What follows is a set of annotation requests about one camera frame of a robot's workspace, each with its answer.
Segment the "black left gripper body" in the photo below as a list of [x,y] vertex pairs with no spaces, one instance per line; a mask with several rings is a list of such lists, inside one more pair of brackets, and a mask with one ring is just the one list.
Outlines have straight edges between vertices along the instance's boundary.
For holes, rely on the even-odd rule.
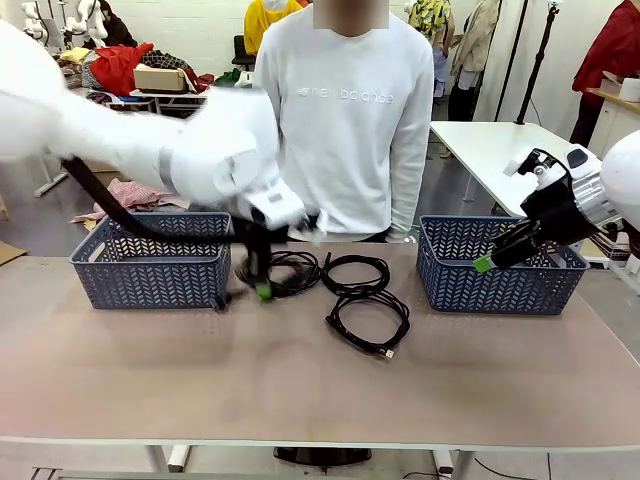
[[248,243],[245,261],[246,279],[250,285],[268,285],[272,244],[285,244],[288,241],[289,227],[269,230],[261,225],[249,223],[245,233]]

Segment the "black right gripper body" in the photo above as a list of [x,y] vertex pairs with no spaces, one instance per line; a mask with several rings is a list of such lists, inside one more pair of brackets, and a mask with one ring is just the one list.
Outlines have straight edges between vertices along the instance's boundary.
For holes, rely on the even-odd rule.
[[576,205],[572,179],[568,174],[533,191],[521,208],[537,226],[537,238],[543,242],[570,245],[594,233],[594,226]]

